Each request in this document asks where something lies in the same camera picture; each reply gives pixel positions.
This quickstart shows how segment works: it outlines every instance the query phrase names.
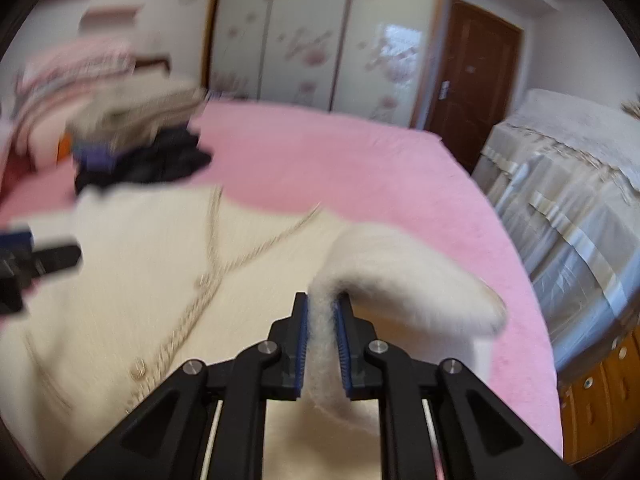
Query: sweater button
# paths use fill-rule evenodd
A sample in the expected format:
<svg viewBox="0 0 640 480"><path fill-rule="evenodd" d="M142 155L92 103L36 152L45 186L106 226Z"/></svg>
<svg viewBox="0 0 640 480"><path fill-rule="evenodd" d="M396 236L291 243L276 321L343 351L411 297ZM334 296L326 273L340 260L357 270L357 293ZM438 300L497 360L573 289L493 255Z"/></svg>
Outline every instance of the sweater button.
<svg viewBox="0 0 640 480"><path fill-rule="evenodd" d="M141 381L146 375L146 363L141 358L136 358L133 366L129 369L129 375L134 381Z"/></svg>

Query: sliding wardrobe door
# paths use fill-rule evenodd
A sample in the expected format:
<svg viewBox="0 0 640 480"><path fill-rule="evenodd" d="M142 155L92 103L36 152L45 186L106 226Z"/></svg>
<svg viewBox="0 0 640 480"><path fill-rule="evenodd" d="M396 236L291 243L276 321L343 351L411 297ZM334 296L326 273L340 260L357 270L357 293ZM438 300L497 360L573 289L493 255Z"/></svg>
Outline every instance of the sliding wardrobe door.
<svg viewBox="0 0 640 480"><path fill-rule="evenodd" d="M437 0L353 0L332 110L408 126Z"/></svg>
<svg viewBox="0 0 640 480"><path fill-rule="evenodd" d="M257 99L270 0L218 0L209 88Z"/></svg>
<svg viewBox="0 0 640 480"><path fill-rule="evenodd" d="M260 99L328 110L346 0L272 0Z"/></svg>

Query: folded clothes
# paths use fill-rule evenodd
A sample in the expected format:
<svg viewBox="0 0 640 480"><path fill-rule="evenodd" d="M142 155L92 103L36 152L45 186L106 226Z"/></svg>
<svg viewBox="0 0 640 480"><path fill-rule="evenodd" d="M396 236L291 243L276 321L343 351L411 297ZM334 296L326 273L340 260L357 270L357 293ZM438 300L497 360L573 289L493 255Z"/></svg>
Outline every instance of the folded clothes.
<svg viewBox="0 0 640 480"><path fill-rule="evenodd" d="M160 69L142 70L97 91L66 129L80 151L95 149L118 157L149 145L158 128L188 121L205 95L190 79Z"/></svg>
<svg viewBox="0 0 640 480"><path fill-rule="evenodd" d="M95 164L91 166L91 162L95 163L96 158L89 157L79 164L76 194L86 186L105 189L120 182L151 184L190 176L208 166L212 159L210 153L198 149L198 140L199 136L192 134L183 124L162 128L151 145L114 159L113 167L108 170L92 169Z"/></svg>

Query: wooden door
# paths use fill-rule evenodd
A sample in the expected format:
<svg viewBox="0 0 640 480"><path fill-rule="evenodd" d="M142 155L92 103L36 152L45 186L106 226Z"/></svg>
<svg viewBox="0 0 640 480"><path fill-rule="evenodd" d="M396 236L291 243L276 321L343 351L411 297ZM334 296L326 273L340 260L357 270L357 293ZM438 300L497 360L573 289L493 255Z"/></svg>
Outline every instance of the wooden door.
<svg viewBox="0 0 640 480"><path fill-rule="evenodd" d="M485 10L453 0L428 130L469 172L494 124L504 118L522 31Z"/></svg>

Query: pink bedspread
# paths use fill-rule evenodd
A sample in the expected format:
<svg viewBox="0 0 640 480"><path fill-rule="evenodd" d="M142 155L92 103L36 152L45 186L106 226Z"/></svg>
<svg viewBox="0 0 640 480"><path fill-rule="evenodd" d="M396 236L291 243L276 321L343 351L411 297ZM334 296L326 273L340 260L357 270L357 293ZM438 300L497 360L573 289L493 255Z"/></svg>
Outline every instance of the pink bedspread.
<svg viewBox="0 0 640 480"><path fill-rule="evenodd" d="M193 121L212 165L190 184L223 184L230 198L302 212L322 203L354 221L394 224L457 260L506 302L490 386L558 453L562 431L551 345L518 255L490 204L439 137L281 105L210 103ZM71 163L25 181L0 222L72 203Z"/></svg>

